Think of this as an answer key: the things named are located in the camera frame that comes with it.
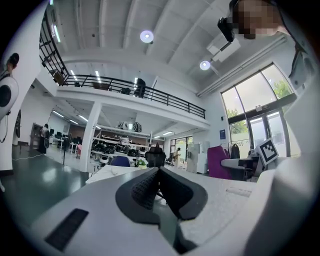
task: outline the black slot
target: black slot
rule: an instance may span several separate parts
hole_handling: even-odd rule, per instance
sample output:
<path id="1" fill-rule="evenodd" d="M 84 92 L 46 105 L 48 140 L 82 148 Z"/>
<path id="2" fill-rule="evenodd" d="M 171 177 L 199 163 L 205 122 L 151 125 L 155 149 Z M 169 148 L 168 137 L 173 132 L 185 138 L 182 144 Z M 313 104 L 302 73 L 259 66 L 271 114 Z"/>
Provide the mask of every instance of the black slot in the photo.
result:
<path id="1" fill-rule="evenodd" d="M 74 209 L 69 215 L 45 238 L 45 241 L 59 251 L 63 251 L 71 238 L 75 235 L 88 211 Z"/>

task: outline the green floor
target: green floor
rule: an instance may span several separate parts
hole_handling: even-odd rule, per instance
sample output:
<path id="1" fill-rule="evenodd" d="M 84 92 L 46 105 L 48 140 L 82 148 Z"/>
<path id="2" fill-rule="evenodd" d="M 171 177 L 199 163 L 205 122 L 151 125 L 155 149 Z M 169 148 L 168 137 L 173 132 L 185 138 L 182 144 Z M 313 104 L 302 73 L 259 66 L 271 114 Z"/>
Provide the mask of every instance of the green floor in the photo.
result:
<path id="1" fill-rule="evenodd" d="M 36 150 L 29 150 L 26 146 L 14 146 L 12 158 L 20 159 L 12 161 L 14 175 L 1 178 L 5 187 L 4 199 L 13 218 L 26 226 L 83 187 L 89 175 L 45 155 L 37 156 L 40 153 Z"/>

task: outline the ceiling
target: ceiling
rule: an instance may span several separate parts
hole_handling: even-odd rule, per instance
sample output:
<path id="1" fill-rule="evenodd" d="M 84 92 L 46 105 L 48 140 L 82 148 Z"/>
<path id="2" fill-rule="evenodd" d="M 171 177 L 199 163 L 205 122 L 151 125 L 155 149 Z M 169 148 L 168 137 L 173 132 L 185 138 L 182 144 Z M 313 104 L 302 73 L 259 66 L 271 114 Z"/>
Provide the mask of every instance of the ceiling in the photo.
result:
<path id="1" fill-rule="evenodd" d="M 150 87 L 159 76 L 198 93 L 262 47 L 261 40 L 239 40 L 240 49 L 211 63 L 219 74 L 199 68 L 213 58 L 207 47 L 221 35 L 217 23 L 228 9 L 228 0 L 55 0 L 48 17 L 69 72 L 139 76 Z M 144 30 L 153 32 L 153 44 L 140 40 Z"/>
<path id="2" fill-rule="evenodd" d="M 64 56 L 79 55 L 88 49 L 121 50 L 145 56 L 187 76 L 194 84 L 202 84 L 215 73 L 202 71 L 199 64 L 212 54 L 206 49 L 219 34 L 217 22 L 228 11 L 225 0 L 56 0 L 56 24 Z M 140 33 L 154 33 L 154 44 L 143 43 Z M 96 61 L 67 61 L 75 73 L 93 74 Z M 144 70 L 107 59 L 101 74 L 132 81 Z M 144 76 L 157 76 L 157 70 Z"/>
<path id="3" fill-rule="evenodd" d="M 53 110 L 62 114 L 67 120 L 73 120 L 83 127 L 86 126 L 87 122 L 79 117 L 79 115 L 89 119 L 93 102 L 77 99 L 53 98 L 53 100 L 56 103 Z M 163 138 L 197 129 L 195 126 L 182 122 L 175 122 L 174 120 L 165 117 L 132 111 L 121 106 L 114 107 L 104 104 L 102 106 L 97 125 L 116 127 L 119 122 L 128 122 L 132 124 L 134 122 L 139 122 L 142 125 L 143 133 L 149 134 L 152 132 L 154 136 L 159 135 Z"/>

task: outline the doorway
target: doorway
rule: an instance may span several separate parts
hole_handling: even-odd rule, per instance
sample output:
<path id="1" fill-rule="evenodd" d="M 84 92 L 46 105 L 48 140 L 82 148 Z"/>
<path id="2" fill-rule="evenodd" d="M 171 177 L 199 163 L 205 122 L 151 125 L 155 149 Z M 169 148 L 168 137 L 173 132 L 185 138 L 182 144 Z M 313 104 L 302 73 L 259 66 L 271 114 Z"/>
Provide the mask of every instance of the doorway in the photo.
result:
<path id="1" fill-rule="evenodd" d="M 284 120 L 282 110 L 275 110 L 253 117 L 248 120 L 248 129 L 251 138 L 250 147 L 255 149 L 257 145 L 272 138 L 279 157 L 290 156 L 287 123 Z"/>

